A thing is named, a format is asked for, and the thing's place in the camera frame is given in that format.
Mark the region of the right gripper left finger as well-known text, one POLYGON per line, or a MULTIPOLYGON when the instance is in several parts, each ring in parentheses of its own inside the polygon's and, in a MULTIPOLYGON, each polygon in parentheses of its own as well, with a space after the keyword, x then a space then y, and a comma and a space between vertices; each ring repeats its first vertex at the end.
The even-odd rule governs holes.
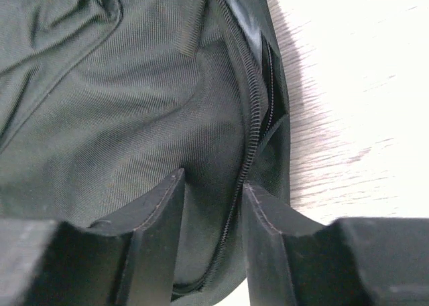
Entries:
POLYGON ((2 305, 169 305, 185 175, 88 228, 55 220, 1 220, 2 305))

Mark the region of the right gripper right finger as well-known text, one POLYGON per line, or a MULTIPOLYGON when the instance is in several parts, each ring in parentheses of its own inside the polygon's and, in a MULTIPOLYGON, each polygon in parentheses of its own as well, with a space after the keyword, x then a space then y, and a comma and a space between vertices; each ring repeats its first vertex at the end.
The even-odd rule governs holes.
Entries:
POLYGON ((245 184, 252 305, 427 305, 428 220, 339 218, 324 226, 245 184))

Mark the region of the black student backpack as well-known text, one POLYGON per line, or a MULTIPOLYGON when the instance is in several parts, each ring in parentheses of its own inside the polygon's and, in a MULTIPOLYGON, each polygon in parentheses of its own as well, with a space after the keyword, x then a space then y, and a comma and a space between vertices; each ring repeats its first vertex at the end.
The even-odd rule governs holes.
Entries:
POLYGON ((1 214, 88 226, 186 171, 173 305, 244 279, 241 186, 288 200, 267 0, 1 0, 1 214))

